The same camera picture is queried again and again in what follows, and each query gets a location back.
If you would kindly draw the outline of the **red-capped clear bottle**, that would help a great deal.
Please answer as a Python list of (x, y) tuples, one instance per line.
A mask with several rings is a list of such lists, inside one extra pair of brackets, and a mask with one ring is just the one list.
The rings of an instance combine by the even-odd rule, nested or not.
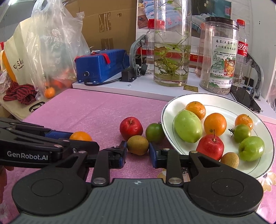
[(154, 46), (155, 46), (155, 19), (148, 20), (146, 33), (146, 64), (147, 72), (154, 72)]

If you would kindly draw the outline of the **white platform board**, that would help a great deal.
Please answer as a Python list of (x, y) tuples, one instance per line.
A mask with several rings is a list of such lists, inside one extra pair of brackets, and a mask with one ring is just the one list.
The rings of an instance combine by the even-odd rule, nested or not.
[(195, 93), (196, 87), (199, 93), (208, 93), (199, 86), (199, 78), (195, 73), (190, 72), (188, 76), (188, 85), (192, 86), (190, 90), (185, 90), (181, 87), (167, 87), (161, 86), (154, 82), (153, 75), (145, 75), (136, 78), (133, 82), (113, 82), (100, 86), (87, 86), (84, 83), (74, 82), (72, 87), (74, 89), (93, 90), (101, 92), (109, 92), (116, 94), (123, 94), (129, 96), (157, 99), (162, 101), (169, 101), (172, 98)]

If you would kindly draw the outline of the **red apple on cloth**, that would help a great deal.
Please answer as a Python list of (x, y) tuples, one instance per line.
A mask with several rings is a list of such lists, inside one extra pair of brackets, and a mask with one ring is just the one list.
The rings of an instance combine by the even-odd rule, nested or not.
[(124, 119), (120, 124), (119, 130), (121, 136), (126, 141), (132, 136), (143, 134), (142, 124), (135, 117), (127, 117)]

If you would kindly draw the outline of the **dark green tangerine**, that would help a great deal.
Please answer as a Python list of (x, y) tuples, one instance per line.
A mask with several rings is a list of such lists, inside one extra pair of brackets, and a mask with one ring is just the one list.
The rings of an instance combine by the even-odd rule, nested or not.
[(150, 124), (146, 131), (145, 136), (149, 142), (160, 143), (165, 138), (161, 123)]

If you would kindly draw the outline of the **tall glass vase with plant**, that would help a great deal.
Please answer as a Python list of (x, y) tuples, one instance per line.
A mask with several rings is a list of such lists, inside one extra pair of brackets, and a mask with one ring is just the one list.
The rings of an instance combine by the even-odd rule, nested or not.
[(191, 1), (155, 1), (154, 10), (154, 81), (184, 86), (191, 52)]

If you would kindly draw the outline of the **large orange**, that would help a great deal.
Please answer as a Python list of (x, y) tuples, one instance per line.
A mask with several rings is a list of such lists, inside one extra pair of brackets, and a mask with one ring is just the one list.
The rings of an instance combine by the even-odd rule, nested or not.
[(206, 134), (221, 136), (227, 128), (227, 122), (220, 113), (212, 113), (204, 120), (204, 130)]
[(92, 137), (83, 131), (77, 131), (70, 135), (70, 140), (93, 141)]

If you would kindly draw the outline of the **cardboard box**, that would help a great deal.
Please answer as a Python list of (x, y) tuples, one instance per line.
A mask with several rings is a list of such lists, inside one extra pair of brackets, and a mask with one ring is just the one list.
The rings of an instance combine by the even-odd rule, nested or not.
[(64, 3), (72, 16), (81, 12), (85, 14), (82, 34), (91, 50), (130, 51), (136, 39), (137, 1), (80, 0)]

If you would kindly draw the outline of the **red apple with stem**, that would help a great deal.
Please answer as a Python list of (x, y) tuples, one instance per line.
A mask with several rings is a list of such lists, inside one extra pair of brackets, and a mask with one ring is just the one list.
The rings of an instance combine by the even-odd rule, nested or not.
[(207, 134), (199, 140), (196, 151), (219, 161), (224, 152), (225, 146), (222, 140), (213, 134)]

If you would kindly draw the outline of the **round green apple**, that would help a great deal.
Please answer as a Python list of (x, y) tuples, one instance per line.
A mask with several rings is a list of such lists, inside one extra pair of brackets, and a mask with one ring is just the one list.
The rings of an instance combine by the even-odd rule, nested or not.
[(263, 155), (264, 149), (265, 143), (260, 137), (247, 137), (239, 144), (239, 158), (247, 162), (255, 161)]

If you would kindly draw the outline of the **yellow-brown kiwi-like fruit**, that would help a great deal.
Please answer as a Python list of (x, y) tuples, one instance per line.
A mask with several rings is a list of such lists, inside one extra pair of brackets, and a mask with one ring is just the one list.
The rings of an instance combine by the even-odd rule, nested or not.
[(141, 135), (132, 136), (127, 141), (127, 149), (132, 154), (144, 155), (147, 153), (148, 148), (149, 148), (148, 140)]

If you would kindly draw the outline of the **cola bottle red cap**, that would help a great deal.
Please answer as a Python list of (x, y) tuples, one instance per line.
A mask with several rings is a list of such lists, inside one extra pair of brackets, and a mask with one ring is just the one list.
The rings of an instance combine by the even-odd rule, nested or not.
[(246, 23), (242, 19), (237, 19), (239, 25), (239, 41), (236, 55), (235, 71), (233, 76), (234, 86), (239, 86), (243, 78), (243, 67), (246, 63), (246, 57), (248, 54), (248, 35), (245, 31)]

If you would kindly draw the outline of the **large oblong green fruit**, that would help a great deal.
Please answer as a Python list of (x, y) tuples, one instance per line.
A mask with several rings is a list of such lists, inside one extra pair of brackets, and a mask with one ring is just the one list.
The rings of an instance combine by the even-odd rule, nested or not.
[(178, 136), (188, 143), (196, 143), (203, 133), (200, 119), (188, 110), (182, 110), (175, 116), (173, 126)]

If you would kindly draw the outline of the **small mandarin orange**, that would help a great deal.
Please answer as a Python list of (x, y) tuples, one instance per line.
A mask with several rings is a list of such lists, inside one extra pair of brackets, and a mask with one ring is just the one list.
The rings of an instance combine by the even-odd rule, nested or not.
[(240, 114), (235, 119), (235, 126), (241, 125), (241, 124), (248, 126), (251, 130), (254, 127), (253, 120), (247, 114)]
[(205, 106), (198, 101), (188, 103), (185, 109), (193, 112), (200, 120), (206, 116)]

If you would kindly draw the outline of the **small tan longan fruit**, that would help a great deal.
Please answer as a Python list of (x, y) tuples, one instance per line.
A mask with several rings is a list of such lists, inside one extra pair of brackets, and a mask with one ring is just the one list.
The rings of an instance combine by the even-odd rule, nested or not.
[(239, 157), (234, 152), (228, 152), (222, 156), (220, 162), (236, 169), (239, 165)]

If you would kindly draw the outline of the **pink tablecloth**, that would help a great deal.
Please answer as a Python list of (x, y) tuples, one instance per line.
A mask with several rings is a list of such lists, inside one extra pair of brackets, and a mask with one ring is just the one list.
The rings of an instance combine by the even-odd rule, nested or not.
[[(136, 117), (144, 130), (149, 124), (160, 122), (165, 101), (138, 98), (104, 92), (67, 89), (42, 107), (31, 113), (24, 121), (58, 131), (89, 133), (101, 149), (119, 145), (122, 140), (119, 126), (127, 117)], [(18, 216), (11, 190), (15, 182), (37, 169), (14, 168), (7, 172), (7, 185), (1, 195), (1, 222), (9, 223)], [(165, 169), (154, 169), (148, 154), (127, 155), (123, 169), (113, 169), (112, 178), (163, 178)], [(258, 214), (268, 222), (275, 222), (275, 163), (269, 172), (259, 179), (264, 197)]]

